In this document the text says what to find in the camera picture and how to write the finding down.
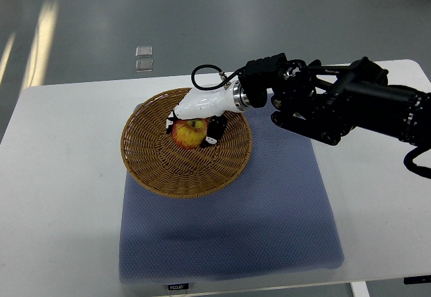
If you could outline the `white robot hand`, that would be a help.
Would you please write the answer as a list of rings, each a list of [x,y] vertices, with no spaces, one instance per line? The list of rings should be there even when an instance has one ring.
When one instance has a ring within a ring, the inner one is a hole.
[[[236,112],[231,91],[192,88],[166,118],[166,133],[172,133],[173,125],[178,120],[208,118],[207,133],[199,147],[212,147],[221,140],[226,130],[228,120],[223,115],[225,112]]]

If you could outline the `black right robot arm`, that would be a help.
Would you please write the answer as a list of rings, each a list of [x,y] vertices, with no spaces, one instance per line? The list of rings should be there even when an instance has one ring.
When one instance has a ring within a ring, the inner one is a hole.
[[[367,58],[347,66],[289,60],[282,53],[249,61],[215,86],[194,84],[166,119],[217,118],[272,103],[272,122],[336,145],[360,127],[420,148],[430,147],[430,95],[391,85],[388,72]]]

